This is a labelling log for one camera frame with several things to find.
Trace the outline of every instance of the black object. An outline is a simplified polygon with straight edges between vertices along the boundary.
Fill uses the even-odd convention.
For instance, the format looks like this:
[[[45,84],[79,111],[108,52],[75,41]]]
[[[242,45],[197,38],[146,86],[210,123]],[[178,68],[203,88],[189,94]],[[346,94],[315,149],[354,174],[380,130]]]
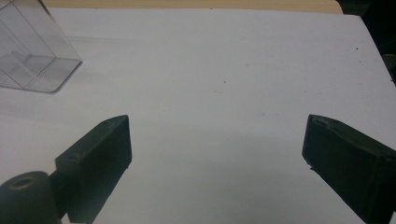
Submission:
[[[93,223],[132,161],[128,116],[107,119],[56,158],[50,176],[30,172],[0,187],[0,224]]]
[[[395,209],[396,152],[322,116],[310,115],[303,157],[365,223],[389,223]]]

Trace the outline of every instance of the clear plastic container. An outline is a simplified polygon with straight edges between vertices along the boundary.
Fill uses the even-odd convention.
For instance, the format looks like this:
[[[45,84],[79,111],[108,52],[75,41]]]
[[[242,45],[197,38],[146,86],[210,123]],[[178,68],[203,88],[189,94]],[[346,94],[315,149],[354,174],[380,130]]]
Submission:
[[[0,0],[0,87],[56,92],[81,63],[40,0]]]

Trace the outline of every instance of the wooden surface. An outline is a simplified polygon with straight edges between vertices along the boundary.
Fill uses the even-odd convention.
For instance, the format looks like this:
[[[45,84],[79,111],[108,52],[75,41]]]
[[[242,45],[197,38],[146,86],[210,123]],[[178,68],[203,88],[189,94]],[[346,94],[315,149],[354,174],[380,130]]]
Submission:
[[[335,0],[44,0],[47,7],[246,8],[343,14]]]

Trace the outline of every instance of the white tabletop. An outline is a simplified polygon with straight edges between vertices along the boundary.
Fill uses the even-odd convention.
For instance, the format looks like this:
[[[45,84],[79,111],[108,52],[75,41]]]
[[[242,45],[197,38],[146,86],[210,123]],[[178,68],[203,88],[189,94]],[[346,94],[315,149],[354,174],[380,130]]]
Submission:
[[[127,114],[134,158],[96,224],[362,223],[301,156],[309,114],[396,148],[396,89],[360,18],[50,11],[84,63],[53,95],[0,90],[0,182],[50,174]]]

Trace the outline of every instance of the transparent plastic box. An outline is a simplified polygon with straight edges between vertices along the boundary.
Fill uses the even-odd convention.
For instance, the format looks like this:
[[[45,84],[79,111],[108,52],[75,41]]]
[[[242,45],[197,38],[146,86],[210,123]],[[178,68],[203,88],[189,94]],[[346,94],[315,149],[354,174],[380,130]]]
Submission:
[[[0,0],[0,87],[56,92],[81,63],[40,0]]]

